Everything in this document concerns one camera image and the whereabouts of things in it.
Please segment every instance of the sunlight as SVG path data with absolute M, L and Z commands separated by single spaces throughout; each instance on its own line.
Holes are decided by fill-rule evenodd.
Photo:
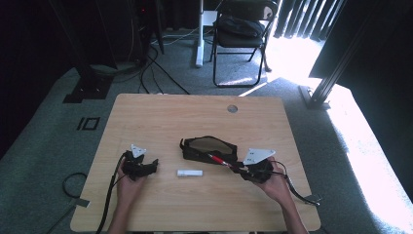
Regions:
M 340 98 L 340 92 L 346 94 Z M 413 205 L 358 106 L 348 100 L 349 92 L 337 86 L 331 94 L 332 99 L 340 103 L 332 101 L 327 113 L 347 147 L 347 156 L 365 202 L 378 225 L 411 233 Z
M 273 69 L 267 72 L 269 81 L 282 77 L 299 83 L 307 79 L 322 45 L 310 39 L 271 38 L 266 50 L 267 62 Z

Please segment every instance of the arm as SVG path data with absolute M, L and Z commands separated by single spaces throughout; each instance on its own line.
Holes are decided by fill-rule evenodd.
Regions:
M 118 178 L 121 178 L 117 183 L 118 203 L 107 231 L 109 234 L 126 232 L 133 204 L 139 197 L 146 180 L 145 176 L 133 181 L 128 176 L 124 176 L 121 168 L 119 167 L 118 170 Z
M 271 161 L 275 172 L 282 173 L 282 169 L 278 167 L 274 157 L 269 157 L 268 160 Z M 254 184 L 261 188 L 271 199 L 280 204 L 288 233 L 308 233 L 282 175 L 272 175 L 264 183 Z

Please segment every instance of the person's right hand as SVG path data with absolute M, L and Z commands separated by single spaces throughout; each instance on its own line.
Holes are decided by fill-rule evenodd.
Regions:
M 284 174 L 283 169 L 278 166 L 274 157 L 269 157 L 267 160 L 270 161 L 273 166 L 274 172 Z M 288 185 L 282 175 L 273 174 L 264 183 L 254 182 L 254 184 L 261 188 L 271 199 L 280 204 L 286 202 L 287 199 L 291 199 Z

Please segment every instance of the white eraser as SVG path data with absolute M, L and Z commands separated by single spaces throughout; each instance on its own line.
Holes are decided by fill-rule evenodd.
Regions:
M 176 172 L 178 177 L 186 177 L 186 176 L 202 176 L 203 171 L 201 170 L 178 170 Z

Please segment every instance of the table leg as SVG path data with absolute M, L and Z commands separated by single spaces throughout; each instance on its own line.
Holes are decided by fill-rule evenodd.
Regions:
M 204 0 L 200 0 L 200 36 L 198 38 L 197 67 L 203 66 L 204 61 Z

